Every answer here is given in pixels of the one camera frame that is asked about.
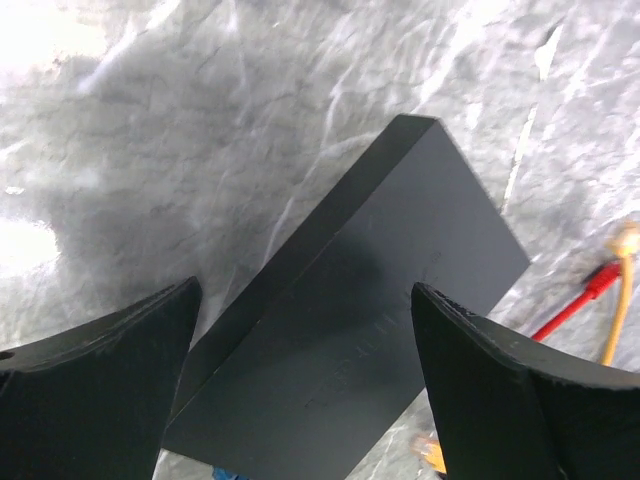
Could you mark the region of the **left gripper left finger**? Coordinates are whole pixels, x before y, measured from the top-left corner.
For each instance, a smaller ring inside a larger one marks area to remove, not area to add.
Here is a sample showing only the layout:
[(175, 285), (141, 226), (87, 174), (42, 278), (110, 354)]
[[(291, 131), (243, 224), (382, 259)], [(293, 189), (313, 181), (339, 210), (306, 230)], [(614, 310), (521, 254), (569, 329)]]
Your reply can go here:
[(3, 351), (2, 478), (152, 478), (200, 304), (191, 277)]

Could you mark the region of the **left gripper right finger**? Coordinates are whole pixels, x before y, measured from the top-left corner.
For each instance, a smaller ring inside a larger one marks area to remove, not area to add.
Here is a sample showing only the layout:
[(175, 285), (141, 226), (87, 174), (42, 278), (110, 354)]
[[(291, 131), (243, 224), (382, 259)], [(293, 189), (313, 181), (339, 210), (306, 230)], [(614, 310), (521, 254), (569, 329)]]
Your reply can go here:
[(538, 343), (425, 284), (411, 315), (447, 478), (638, 478), (638, 374)]

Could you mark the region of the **black network switch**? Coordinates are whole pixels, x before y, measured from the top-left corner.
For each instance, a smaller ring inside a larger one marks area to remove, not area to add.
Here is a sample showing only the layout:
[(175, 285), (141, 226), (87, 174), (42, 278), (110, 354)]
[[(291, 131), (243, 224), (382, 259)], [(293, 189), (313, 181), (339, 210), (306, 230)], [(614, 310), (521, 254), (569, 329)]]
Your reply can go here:
[(414, 284), (486, 314), (528, 266), (443, 123), (399, 115), (191, 350), (164, 446), (343, 479), (423, 389)]

